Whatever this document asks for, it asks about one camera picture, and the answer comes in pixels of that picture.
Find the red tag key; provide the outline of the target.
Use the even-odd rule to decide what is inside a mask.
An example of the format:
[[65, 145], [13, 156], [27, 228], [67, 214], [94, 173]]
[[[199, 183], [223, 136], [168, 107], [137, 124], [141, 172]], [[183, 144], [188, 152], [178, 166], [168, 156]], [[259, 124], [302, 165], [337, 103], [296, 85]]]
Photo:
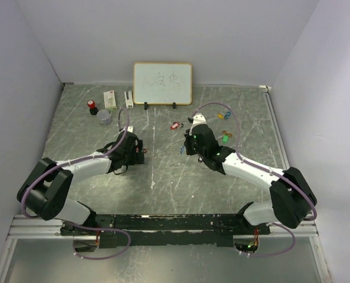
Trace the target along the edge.
[[170, 126], [170, 129], [171, 129], [171, 130], [174, 130], [174, 129], [178, 128], [179, 126], [180, 126], [180, 123], [174, 122], [174, 123]]

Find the green tag key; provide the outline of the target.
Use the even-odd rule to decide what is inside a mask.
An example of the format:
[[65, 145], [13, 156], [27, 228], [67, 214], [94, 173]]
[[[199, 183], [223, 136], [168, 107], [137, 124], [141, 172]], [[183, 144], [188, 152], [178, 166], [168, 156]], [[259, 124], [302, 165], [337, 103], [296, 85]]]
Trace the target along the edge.
[[227, 143], [229, 138], [230, 138], [229, 135], [224, 134], [222, 138], [222, 143]]

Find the gold S carabiner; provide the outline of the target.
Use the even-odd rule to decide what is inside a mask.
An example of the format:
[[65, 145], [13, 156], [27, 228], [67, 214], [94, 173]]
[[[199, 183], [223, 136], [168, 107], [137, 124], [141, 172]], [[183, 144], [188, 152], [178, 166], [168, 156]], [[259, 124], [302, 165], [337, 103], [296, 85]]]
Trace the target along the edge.
[[225, 130], [223, 131], [223, 134], [224, 134], [224, 135], [227, 135], [227, 136], [229, 136], [229, 137], [231, 136], [231, 133], [229, 133], [228, 131], [225, 131]]

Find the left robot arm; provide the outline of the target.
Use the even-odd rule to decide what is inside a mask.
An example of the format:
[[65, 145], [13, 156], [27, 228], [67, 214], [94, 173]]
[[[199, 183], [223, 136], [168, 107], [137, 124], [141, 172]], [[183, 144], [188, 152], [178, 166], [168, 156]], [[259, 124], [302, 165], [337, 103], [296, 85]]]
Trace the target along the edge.
[[17, 193], [17, 200], [44, 221], [60, 219], [75, 224], [82, 235], [92, 234], [97, 214], [68, 198], [70, 187], [98, 175], [122, 175], [130, 166], [145, 163], [142, 139], [121, 130], [118, 139], [75, 161], [41, 159]]

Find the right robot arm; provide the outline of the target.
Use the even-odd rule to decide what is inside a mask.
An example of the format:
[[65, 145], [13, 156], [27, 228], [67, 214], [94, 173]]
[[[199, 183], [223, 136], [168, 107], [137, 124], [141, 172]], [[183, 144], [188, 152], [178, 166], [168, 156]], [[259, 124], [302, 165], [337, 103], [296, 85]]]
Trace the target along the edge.
[[295, 229], [302, 221], [316, 218], [317, 199], [299, 169], [272, 168], [241, 156], [220, 145], [206, 124], [187, 129], [184, 136], [186, 154], [196, 154], [212, 171], [243, 179], [270, 195], [269, 201], [248, 203], [239, 211], [236, 226], [240, 233], [250, 234], [257, 225], [269, 222]]

